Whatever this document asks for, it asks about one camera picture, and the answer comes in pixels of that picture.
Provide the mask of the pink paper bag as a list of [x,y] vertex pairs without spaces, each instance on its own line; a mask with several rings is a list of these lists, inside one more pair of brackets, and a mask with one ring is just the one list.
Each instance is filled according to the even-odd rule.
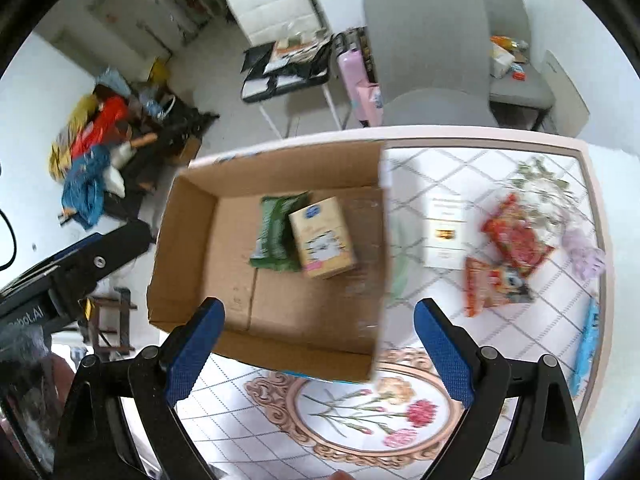
[[362,82],[356,87],[361,120],[370,127],[379,127],[383,122],[383,102],[378,84]]

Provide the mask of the brown cardboard box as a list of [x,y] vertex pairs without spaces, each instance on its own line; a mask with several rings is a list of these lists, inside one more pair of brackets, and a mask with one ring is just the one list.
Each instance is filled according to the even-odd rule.
[[146,291],[150,323],[173,330],[215,298],[218,354],[368,380],[386,289],[382,155],[372,140],[278,143],[180,170]]

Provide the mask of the lilac cloth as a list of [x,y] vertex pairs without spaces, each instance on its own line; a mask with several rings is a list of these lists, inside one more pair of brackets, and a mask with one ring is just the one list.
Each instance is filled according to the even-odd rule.
[[562,245],[570,258],[573,274],[582,281],[598,278],[605,270],[605,252],[592,244],[581,229],[569,229]]

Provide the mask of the grey chair far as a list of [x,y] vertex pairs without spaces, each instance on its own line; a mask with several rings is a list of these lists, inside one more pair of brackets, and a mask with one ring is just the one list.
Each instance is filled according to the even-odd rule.
[[489,99],[499,105],[534,110],[530,130],[537,130],[555,103],[550,86],[530,62],[532,43],[523,0],[483,0],[494,53]]

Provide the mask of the pile of clothes and bags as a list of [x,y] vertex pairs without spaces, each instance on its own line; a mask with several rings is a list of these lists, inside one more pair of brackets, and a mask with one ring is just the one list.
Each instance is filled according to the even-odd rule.
[[49,153],[50,177],[62,185],[59,224],[90,230],[104,217],[137,219],[163,170],[198,154],[220,115],[180,99],[167,79],[154,67],[132,84],[109,67],[77,102]]

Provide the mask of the grey chair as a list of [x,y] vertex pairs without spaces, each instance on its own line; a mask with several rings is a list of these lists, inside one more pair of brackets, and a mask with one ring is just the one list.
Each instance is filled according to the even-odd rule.
[[537,130],[555,103],[550,86],[530,62],[532,43],[523,0],[483,0],[494,53],[489,99],[499,105],[534,110],[530,130]]
[[483,0],[363,0],[386,126],[495,127]]

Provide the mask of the white chair with clutter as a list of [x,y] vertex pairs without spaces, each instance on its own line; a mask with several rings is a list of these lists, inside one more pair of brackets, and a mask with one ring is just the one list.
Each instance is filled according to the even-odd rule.
[[329,89],[332,36],[312,0],[227,0],[248,40],[241,72],[241,100],[255,105],[269,128],[283,138],[265,102],[320,88],[336,128],[343,128]]

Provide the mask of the pink suitcase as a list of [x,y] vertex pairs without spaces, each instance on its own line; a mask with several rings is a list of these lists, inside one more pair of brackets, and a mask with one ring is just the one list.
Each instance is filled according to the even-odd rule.
[[347,29],[339,32],[334,37],[334,51],[338,71],[343,81],[352,114],[354,114],[363,127],[369,127],[366,112],[362,107],[358,86],[369,84],[369,77],[364,65],[362,52],[358,44],[358,34],[355,29]]

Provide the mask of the orange cartoon snack bag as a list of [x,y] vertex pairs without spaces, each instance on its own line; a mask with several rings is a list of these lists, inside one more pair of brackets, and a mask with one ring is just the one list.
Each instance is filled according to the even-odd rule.
[[531,304],[533,300],[525,278],[510,264],[491,266],[468,257],[465,259],[465,315],[477,316],[484,309]]

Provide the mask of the green snack packet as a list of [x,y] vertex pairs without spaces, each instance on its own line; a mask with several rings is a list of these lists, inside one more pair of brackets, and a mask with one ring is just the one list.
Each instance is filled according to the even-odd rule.
[[260,229],[250,265],[277,272],[300,270],[290,215],[309,205],[309,193],[264,196],[260,201]]

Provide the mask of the white cigarette carton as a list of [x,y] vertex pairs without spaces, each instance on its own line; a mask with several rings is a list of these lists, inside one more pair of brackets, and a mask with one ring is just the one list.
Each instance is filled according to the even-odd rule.
[[462,271],[466,258],[465,201],[455,195],[436,195],[427,200],[425,217],[425,265]]

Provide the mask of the blue Nestle milk powder sachet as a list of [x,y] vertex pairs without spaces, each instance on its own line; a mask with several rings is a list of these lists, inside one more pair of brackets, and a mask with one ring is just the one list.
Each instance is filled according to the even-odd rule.
[[574,398],[578,396],[582,381],[590,371],[593,353],[597,349],[599,337],[599,306],[596,298],[591,297],[585,320],[584,331],[576,353],[574,373],[568,382],[568,390]]

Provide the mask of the items on far chair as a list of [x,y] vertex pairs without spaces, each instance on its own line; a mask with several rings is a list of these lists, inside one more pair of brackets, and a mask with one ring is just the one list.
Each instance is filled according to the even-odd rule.
[[509,36],[491,36],[490,74],[501,79],[507,74],[515,80],[524,81],[524,65],[528,62],[525,52],[529,45],[524,40]]

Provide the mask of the grey chair near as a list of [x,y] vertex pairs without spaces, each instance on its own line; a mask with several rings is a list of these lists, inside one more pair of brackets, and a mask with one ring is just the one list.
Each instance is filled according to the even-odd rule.
[[386,126],[495,127],[483,0],[363,0]]

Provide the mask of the beige flat board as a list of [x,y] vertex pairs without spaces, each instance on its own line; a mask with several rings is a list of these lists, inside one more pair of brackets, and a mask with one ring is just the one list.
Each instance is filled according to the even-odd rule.
[[540,73],[555,98],[555,102],[544,120],[544,128],[559,136],[577,138],[590,117],[586,102],[550,50],[544,52]]

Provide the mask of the beige tissue pack with bear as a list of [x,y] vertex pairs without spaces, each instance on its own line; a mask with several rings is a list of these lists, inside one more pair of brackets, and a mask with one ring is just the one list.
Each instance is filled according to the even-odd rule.
[[329,278],[356,266],[352,238],[335,197],[292,212],[288,220],[300,265],[308,278]]

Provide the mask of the red snack bag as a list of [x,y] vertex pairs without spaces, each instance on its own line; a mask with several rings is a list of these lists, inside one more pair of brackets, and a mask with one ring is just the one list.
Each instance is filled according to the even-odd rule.
[[554,251],[538,236],[514,193],[499,204],[483,224],[482,231],[523,278],[534,273]]

